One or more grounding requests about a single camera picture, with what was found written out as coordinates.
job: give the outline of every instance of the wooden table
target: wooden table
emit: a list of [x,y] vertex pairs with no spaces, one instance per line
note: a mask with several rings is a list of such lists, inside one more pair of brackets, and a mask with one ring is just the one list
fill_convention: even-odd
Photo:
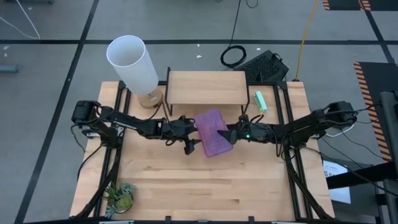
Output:
[[[113,106],[117,85],[117,82],[104,82],[99,102]],[[308,115],[303,83],[289,82],[288,87],[294,119]],[[261,91],[267,103],[268,110],[261,122],[277,124],[272,87],[250,86],[249,91],[251,96],[255,91]],[[280,98],[287,121],[282,90]],[[182,114],[192,118],[210,108],[220,109],[227,123],[236,123],[241,114],[240,108],[233,105],[175,105],[171,119]],[[142,108],[136,95],[131,96],[130,115],[145,119],[153,112]],[[250,118],[258,114],[254,100],[251,100],[247,114]],[[164,112],[159,110],[155,118],[161,117]],[[190,137],[198,138],[197,133]],[[88,141],[85,158],[99,143],[99,139]],[[315,140],[309,140],[307,145],[318,149]],[[77,214],[98,188],[104,152],[98,152],[81,170],[70,215]],[[325,211],[334,216],[319,154],[306,149],[302,149],[301,154],[309,191]],[[248,216],[254,216],[256,221],[294,221],[285,163],[276,157],[273,144],[238,141],[232,151],[209,159],[201,144],[186,156],[183,143],[176,142],[167,147],[164,141],[148,140],[127,130],[118,175],[118,183],[121,182],[132,183],[137,190],[133,207],[126,213],[115,215],[118,220],[164,220],[170,215],[172,220],[247,221]],[[302,194],[299,190],[297,193],[301,216],[305,217]]]

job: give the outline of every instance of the wooden tabletop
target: wooden tabletop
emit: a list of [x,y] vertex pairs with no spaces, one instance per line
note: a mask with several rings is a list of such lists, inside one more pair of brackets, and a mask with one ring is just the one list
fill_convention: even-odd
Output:
[[167,103],[171,105],[246,105],[242,71],[171,71]]
[[[117,82],[104,82],[99,102],[113,106]],[[289,96],[294,119],[310,113],[303,83],[288,83]],[[261,91],[268,110],[261,122],[278,123],[274,92],[271,86],[250,86],[250,95]],[[287,113],[280,90],[280,98]],[[236,123],[241,114],[233,105],[176,105],[171,119],[185,114],[192,118],[210,108],[218,108],[227,123]],[[129,114],[141,119],[148,118],[154,110],[142,108],[137,96],[132,95]],[[258,114],[254,100],[251,100],[247,114]],[[155,118],[161,118],[159,110]],[[198,138],[197,133],[190,135]],[[88,141],[85,158],[95,150],[100,141]],[[308,147],[318,149],[315,140],[309,140]],[[100,179],[104,152],[98,152],[81,170],[70,215],[77,214],[89,201]],[[303,166],[309,191],[325,211],[334,216],[333,207],[323,173],[319,154],[302,149]],[[207,158],[201,144],[186,156],[183,143],[165,146],[164,141],[148,140],[132,130],[127,130],[119,168],[118,183],[136,185],[134,205],[114,218],[130,220],[224,220],[246,221],[254,216],[256,221],[294,221],[288,175],[284,161],[275,155],[275,145],[238,141],[232,151]],[[305,217],[302,194],[297,190],[301,216]]]

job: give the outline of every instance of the yellow cable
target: yellow cable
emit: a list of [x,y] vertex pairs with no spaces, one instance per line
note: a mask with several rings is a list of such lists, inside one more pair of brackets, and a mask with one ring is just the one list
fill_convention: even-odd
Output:
[[317,6],[318,6],[318,0],[315,0],[315,4],[313,5],[313,9],[312,9],[312,12],[311,12],[310,19],[308,20],[307,27],[305,28],[305,31],[304,31],[303,39],[301,41],[300,52],[298,53],[298,62],[297,62],[297,71],[296,71],[295,80],[297,80],[298,77],[299,77],[300,61],[301,61],[301,54],[303,52],[304,42],[305,42],[305,39],[307,38],[307,32],[308,32],[308,29],[310,28],[310,24],[311,24],[311,21],[313,19],[313,16],[315,15],[315,11],[317,10]]

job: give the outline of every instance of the purple object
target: purple object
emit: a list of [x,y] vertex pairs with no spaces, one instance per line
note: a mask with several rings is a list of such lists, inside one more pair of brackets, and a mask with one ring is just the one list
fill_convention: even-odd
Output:
[[217,133],[218,130],[228,130],[219,110],[209,110],[207,113],[196,115],[195,125],[207,157],[232,150],[233,146]]

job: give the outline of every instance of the table lamp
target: table lamp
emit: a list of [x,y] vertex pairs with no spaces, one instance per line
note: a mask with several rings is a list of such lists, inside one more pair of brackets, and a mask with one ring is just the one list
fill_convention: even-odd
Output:
[[108,46],[106,58],[142,107],[151,109],[162,102],[159,78],[144,41],[133,35],[118,37]]

